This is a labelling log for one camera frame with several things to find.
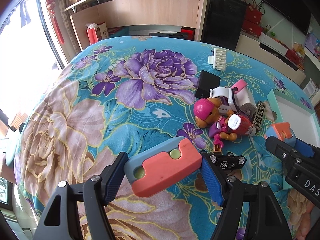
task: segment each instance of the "television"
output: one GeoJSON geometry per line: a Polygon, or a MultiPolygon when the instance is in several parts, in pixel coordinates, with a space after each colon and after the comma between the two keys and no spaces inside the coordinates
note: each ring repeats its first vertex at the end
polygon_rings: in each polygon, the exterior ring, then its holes
{"type": "Polygon", "coordinates": [[[262,0],[292,22],[303,34],[308,33],[311,12],[302,0],[262,0]]]}

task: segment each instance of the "bedspread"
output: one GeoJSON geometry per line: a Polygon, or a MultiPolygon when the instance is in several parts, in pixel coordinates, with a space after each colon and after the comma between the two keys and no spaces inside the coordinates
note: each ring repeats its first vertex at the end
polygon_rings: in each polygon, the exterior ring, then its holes
{"type": "MultiPolygon", "coordinates": [[[[255,101],[267,104],[257,136],[225,141],[223,152],[244,155],[244,168],[232,174],[246,183],[267,181],[292,235],[306,235],[313,204],[294,189],[282,190],[282,164],[266,151],[263,134],[274,122],[266,98],[271,89],[312,109],[311,103],[294,82],[240,53],[227,50],[226,70],[214,70],[208,64],[213,48],[132,36],[100,41],[77,55],[29,116],[15,155],[19,189],[35,211],[41,214],[59,181],[84,182],[121,151],[132,157],[175,136],[212,151],[208,129],[197,128],[193,116],[197,76],[206,70],[221,77],[221,86],[244,79],[255,101]]],[[[244,203],[236,239],[243,239],[248,207],[244,203]]],[[[91,239],[83,203],[78,208],[83,235],[91,239]]],[[[125,177],[105,210],[121,240],[207,240],[222,208],[210,199],[196,171],[150,198],[135,196],[125,177]]]]}

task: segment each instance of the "red hanging ornament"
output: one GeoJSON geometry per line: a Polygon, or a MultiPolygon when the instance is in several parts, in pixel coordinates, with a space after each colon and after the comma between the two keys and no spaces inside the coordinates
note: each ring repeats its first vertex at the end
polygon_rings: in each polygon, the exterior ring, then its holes
{"type": "Polygon", "coordinates": [[[52,14],[52,19],[53,19],[53,28],[56,32],[56,35],[57,35],[57,38],[58,38],[58,41],[61,43],[61,44],[64,44],[64,39],[62,37],[62,34],[61,34],[61,31],[60,31],[60,28],[59,28],[59,25],[58,25],[58,22],[57,22],[57,19],[54,15],[54,6],[55,6],[55,1],[54,0],[46,0],[46,7],[47,7],[47,10],[52,14]]]}

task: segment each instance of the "green button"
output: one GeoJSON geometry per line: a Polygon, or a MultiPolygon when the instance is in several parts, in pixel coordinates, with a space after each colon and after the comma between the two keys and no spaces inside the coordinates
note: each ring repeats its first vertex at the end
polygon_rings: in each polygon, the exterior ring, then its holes
{"type": "Polygon", "coordinates": [[[139,167],[134,171],[134,176],[136,179],[143,178],[145,174],[146,174],[146,172],[143,167],[139,167]]]}
{"type": "Polygon", "coordinates": [[[170,157],[173,158],[174,160],[177,160],[178,158],[181,157],[181,152],[178,149],[173,149],[170,152],[170,157]]]}

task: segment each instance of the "metal screw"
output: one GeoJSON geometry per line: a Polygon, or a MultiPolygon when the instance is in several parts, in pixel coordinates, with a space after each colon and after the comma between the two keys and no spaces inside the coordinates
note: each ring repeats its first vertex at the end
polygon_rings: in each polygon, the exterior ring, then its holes
{"type": "Polygon", "coordinates": [[[261,182],[261,186],[262,186],[262,187],[268,187],[269,184],[268,184],[268,182],[266,182],[266,181],[262,181],[262,182],[261,182]]]}
{"type": "Polygon", "coordinates": [[[58,187],[64,187],[65,185],[67,185],[67,182],[62,180],[58,183],[58,187]]]}
{"type": "Polygon", "coordinates": [[[90,179],[92,181],[98,181],[100,179],[100,176],[99,175],[93,175],[90,179]]]}
{"type": "Polygon", "coordinates": [[[235,182],[236,181],[236,177],[235,176],[228,176],[227,180],[230,182],[235,182]]]}

